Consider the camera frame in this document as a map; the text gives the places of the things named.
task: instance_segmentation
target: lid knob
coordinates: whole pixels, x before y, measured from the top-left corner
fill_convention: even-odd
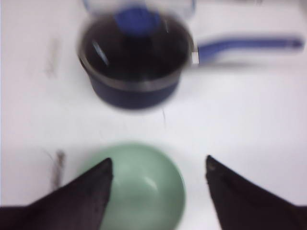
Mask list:
[[[146,6],[132,6],[116,13],[115,21],[119,29],[130,36],[147,36],[155,31],[160,23],[160,15]]]

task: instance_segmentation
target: metal rim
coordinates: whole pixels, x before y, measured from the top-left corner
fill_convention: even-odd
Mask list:
[[[182,64],[181,66],[178,66],[177,69],[175,69],[172,73],[167,74],[165,76],[161,76],[161,78],[155,79],[155,80],[146,80],[146,81],[140,81],[140,82],[128,82],[124,80],[115,80],[113,78],[110,78],[99,71],[97,71],[93,66],[89,63],[88,59],[85,55],[85,44],[88,41],[88,35],[89,33],[99,24],[101,25],[101,22],[107,21],[107,18],[113,17],[112,14],[103,15],[97,20],[95,20],[91,25],[87,27],[87,29],[84,32],[84,35],[82,37],[82,40],[79,45],[79,59],[86,70],[86,72],[91,75],[91,77],[97,79],[98,81],[113,87],[115,89],[124,90],[124,91],[130,91],[130,92],[152,92],[156,90],[160,90],[163,88],[166,88],[172,84],[175,84],[179,80],[180,73],[182,69],[190,64],[190,54],[192,50],[194,49],[194,44],[192,37],[190,36],[187,29],[178,21],[173,19],[171,16],[164,16],[161,15],[161,18],[163,19],[164,23],[167,23],[168,21],[172,21],[182,32],[186,35],[186,38],[189,42],[189,50],[187,53],[187,60]]]

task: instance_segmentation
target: saucepan handle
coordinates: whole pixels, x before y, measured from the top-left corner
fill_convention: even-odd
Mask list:
[[[299,37],[228,38],[198,47],[199,62],[203,63],[216,54],[229,49],[285,49],[300,50],[304,41]]]

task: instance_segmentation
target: blue saucepan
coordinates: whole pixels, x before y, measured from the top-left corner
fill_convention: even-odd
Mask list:
[[[299,37],[231,37],[198,46],[177,19],[132,6],[105,14],[85,31],[80,61],[93,89],[104,101],[123,108],[155,105],[176,88],[182,69],[198,52],[205,63],[229,49],[300,50]]]

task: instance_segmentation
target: white table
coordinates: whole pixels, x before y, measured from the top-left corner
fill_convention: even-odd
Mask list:
[[[210,154],[254,183],[307,204],[307,51],[228,52],[187,69],[167,102],[144,111],[103,103],[77,55],[89,21],[77,0],[1,1],[1,204],[28,204],[50,192],[57,150],[64,184],[100,148],[136,140],[179,166],[187,205],[179,230],[220,229],[204,179]],[[293,4],[198,4],[189,27],[198,40],[226,33],[298,33]]]

